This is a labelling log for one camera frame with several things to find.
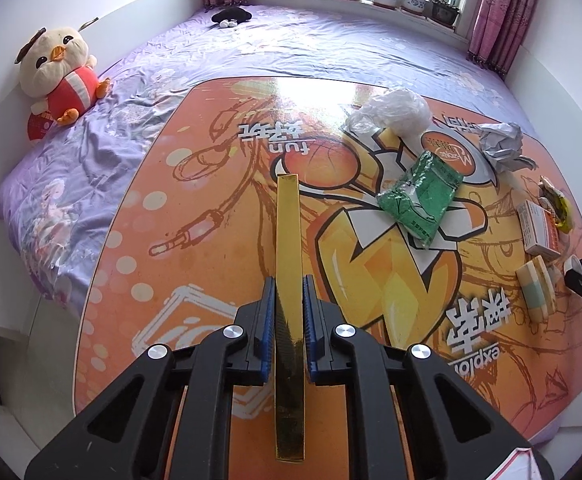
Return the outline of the grey paper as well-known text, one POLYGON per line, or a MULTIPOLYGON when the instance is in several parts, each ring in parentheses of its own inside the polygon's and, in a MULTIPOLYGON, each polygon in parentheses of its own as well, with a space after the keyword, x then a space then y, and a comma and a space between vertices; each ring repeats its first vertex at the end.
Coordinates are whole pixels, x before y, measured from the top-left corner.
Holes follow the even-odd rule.
POLYGON ((497 174, 535 170, 536 162, 522 153, 523 133, 515 122, 477 126, 478 147, 497 174))

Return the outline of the tape roll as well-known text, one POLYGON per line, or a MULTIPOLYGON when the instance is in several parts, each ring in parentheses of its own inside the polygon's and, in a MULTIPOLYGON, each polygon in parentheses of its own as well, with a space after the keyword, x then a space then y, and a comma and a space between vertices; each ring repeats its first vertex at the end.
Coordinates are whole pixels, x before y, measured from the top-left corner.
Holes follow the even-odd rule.
POLYGON ((541 256, 531 258, 515 274, 530 320, 534 323, 547 321, 556 313, 556 292, 544 259, 541 256))

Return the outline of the green plastic wrapper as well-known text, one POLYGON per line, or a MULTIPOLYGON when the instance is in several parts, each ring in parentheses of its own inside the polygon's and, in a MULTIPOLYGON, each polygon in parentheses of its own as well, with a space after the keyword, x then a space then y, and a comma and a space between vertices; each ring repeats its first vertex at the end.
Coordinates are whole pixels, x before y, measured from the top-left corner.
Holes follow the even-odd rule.
POLYGON ((429 248, 462 182, 462 174, 440 156, 424 151, 376 200, 383 211, 429 248))

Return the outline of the yellow red chip bag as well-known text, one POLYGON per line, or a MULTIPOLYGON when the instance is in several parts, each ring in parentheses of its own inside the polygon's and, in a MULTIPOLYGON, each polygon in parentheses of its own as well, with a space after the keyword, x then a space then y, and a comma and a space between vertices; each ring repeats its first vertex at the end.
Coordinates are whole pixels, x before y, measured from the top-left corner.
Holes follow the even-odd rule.
POLYGON ((545 176, 539 180, 540 198, 549 205, 556 228, 568 234, 574 228, 572 206, 566 196, 545 176))

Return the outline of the chick plush toy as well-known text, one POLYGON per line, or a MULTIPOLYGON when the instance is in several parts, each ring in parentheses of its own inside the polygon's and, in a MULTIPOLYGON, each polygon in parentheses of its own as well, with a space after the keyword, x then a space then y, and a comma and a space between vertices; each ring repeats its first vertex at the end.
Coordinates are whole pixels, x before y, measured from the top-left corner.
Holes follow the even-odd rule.
POLYGON ((54 126, 70 126, 102 100, 111 81, 96 73, 97 59, 79 30, 41 28, 21 48, 22 91, 33 100, 27 121, 30 142, 42 140, 54 126))

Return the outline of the white plastic bag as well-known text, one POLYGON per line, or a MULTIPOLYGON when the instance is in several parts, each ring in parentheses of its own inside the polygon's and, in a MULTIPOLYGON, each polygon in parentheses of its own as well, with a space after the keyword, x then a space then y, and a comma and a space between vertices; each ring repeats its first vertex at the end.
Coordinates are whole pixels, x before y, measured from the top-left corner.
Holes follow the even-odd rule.
POLYGON ((372 96, 348 116, 345 128, 356 136, 373 136, 390 129, 396 136, 420 136, 431 125, 432 112, 423 96, 396 88, 372 96))

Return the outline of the right pink curtain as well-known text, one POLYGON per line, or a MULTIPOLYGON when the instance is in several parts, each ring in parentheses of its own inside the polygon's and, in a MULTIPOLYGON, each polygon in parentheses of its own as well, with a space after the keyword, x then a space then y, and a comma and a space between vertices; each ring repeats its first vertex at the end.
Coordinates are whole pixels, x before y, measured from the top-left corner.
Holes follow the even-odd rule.
POLYGON ((480 0, 469 59, 506 78, 530 28, 538 0, 480 0))

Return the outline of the small blue white pot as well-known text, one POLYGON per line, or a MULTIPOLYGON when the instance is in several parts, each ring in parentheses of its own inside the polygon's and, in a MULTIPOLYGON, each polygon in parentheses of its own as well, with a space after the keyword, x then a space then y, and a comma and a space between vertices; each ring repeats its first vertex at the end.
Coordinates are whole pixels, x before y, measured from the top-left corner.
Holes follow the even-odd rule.
POLYGON ((422 15, 428 0, 402 0, 402 10, 411 14, 422 15))

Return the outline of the black plant pot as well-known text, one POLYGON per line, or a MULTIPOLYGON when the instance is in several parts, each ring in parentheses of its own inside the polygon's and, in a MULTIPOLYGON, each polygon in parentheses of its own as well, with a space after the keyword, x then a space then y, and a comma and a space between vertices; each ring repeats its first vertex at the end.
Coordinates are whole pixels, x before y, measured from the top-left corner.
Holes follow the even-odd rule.
POLYGON ((454 28, 456 21, 458 20, 458 16, 460 15, 458 6, 453 6, 445 0, 431 0, 431 2, 432 20, 437 24, 446 26, 448 28, 454 28))

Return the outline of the black plush toy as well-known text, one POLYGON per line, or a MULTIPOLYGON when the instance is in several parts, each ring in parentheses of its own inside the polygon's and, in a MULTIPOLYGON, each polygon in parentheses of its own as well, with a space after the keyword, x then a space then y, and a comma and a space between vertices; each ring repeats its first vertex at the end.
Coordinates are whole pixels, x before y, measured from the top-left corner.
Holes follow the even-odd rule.
POLYGON ((212 22, 219 28, 233 28, 251 19, 252 14, 240 6, 229 6, 212 16, 212 22))

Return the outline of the orange cartoon folding table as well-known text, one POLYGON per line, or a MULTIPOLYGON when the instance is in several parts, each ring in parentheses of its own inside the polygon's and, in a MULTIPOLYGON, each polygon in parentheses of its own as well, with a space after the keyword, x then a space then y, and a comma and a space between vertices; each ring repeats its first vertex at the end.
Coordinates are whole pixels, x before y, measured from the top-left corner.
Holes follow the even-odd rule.
POLYGON ((303 269, 380 341, 426 342, 526 437, 550 434, 582 392, 582 302, 530 320, 515 271, 528 260, 516 206, 565 180, 531 136, 537 168, 502 180, 477 146, 484 117, 442 101, 417 140, 355 138, 364 84, 294 78, 204 82, 132 179, 94 274, 76 364, 81 412, 152 344, 179 350, 226 325, 276 268, 277 178, 300 186, 303 269), (424 152, 462 174, 429 248, 376 196, 424 152))

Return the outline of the purple floral bed sheet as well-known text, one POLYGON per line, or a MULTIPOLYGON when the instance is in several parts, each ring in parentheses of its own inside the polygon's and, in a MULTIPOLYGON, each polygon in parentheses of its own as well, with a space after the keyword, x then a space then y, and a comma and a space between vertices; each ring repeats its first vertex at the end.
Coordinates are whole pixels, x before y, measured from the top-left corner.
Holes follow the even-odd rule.
POLYGON ((223 29, 197 13, 118 61, 108 95, 50 130, 1 182, 0 219, 44 298, 82 313, 114 214, 168 118, 197 84, 248 76, 406 87, 533 132, 499 76, 420 32, 275 6, 223 29))

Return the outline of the white orange medicine box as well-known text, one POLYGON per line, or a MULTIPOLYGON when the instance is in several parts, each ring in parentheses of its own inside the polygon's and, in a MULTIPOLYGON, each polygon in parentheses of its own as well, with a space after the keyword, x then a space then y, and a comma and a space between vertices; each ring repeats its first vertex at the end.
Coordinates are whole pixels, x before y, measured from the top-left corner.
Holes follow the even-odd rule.
POLYGON ((546 261, 560 257, 559 234, 551 214, 541 206, 523 200, 516 206, 526 254, 541 256, 546 261))

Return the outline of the long yellow box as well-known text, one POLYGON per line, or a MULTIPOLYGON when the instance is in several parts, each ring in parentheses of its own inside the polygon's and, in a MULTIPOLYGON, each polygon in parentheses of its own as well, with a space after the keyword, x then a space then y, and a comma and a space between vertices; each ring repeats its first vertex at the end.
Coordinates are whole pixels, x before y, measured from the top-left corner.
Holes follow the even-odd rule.
POLYGON ((303 248, 295 174, 277 180, 274 426, 280 462, 305 458, 303 248))

